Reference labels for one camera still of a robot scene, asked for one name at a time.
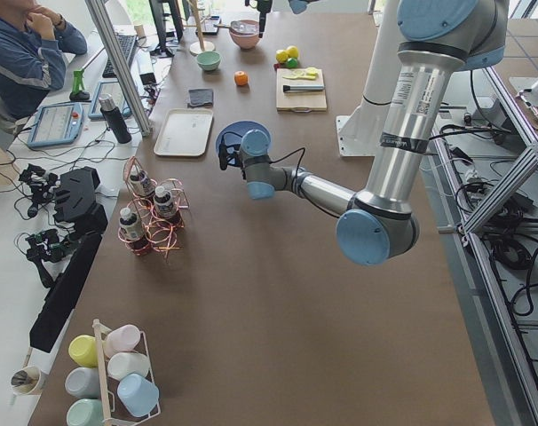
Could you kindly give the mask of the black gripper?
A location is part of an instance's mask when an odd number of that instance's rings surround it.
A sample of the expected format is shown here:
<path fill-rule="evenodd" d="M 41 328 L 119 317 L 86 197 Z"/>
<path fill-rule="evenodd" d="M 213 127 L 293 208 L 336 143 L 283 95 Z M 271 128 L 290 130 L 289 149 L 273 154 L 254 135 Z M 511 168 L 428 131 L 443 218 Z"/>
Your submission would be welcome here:
<path fill-rule="evenodd" d="M 262 38 L 265 32 L 266 14 L 272 11 L 273 0 L 245 0 L 244 5 L 259 12 L 258 36 Z"/>
<path fill-rule="evenodd" d="M 240 154 L 241 143 L 232 143 L 226 145 L 221 143 L 218 149 L 219 167 L 221 170 L 226 170 L 228 166 L 239 168 L 241 171 L 241 177 L 246 179 L 245 166 Z"/>

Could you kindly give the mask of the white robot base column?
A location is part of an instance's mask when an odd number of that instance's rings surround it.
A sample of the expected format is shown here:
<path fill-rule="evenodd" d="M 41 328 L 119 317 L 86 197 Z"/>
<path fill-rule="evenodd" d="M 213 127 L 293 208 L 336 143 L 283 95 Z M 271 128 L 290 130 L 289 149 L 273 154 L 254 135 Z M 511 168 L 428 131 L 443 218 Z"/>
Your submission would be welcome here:
<path fill-rule="evenodd" d="M 339 153 L 343 157 L 373 156 L 379 147 L 401 63 L 397 52 L 403 36 L 397 24 L 400 2 L 386 2 L 360 105 L 336 118 Z"/>

